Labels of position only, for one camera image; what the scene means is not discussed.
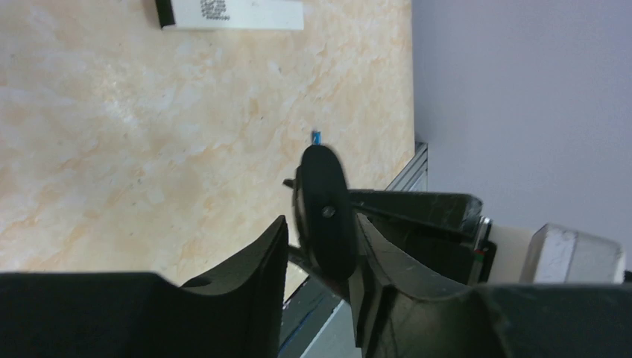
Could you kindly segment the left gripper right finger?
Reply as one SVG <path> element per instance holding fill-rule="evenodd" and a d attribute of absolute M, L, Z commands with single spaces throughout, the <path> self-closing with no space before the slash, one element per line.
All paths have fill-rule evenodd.
<path fill-rule="evenodd" d="M 349 280 L 364 357 L 629 357 L 631 285 L 467 286 L 425 267 L 358 216 Z"/>

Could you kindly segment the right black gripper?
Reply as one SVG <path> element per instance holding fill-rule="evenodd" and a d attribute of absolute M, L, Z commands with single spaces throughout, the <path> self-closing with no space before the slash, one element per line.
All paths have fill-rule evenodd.
<path fill-rule="evenodd" d="M 475 251 L 475 234 L 483 201 L 474 195 L 450 192 L 402 192 L 351 189 L 353 208 L 368 214 L 373 226 L 416 261 L 458 283 L 468 284 L 475 266 L 478 281 L 487 281 L 496 245 L 484 243 Z"/>

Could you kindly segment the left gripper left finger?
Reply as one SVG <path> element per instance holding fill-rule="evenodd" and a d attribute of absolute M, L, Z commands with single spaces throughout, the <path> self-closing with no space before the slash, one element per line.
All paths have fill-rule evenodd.
<path fill-rule="evenodd" d="M 176 286 L 153 272 L 1 276 L 3 357 L 276 357 L 288 225 Z"/>

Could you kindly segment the black remote control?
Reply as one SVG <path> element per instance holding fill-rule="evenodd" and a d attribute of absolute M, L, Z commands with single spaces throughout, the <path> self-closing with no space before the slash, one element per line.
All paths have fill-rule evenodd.
<path fill-rule="evenodd" d="M 323 277 L 343 281 L 358 258 L 356 224 L 342 165 L 325 145 L 310 145 L 293 180 L 300 250 Z"/>

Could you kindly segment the white remote control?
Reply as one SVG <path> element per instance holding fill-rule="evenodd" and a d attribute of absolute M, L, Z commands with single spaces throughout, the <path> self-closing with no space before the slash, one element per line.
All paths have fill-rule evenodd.
<path fill-rule="evenodd" d="M 301 1 L 156 0 L 154 3 L 163 30 L 304 29 Z"/>

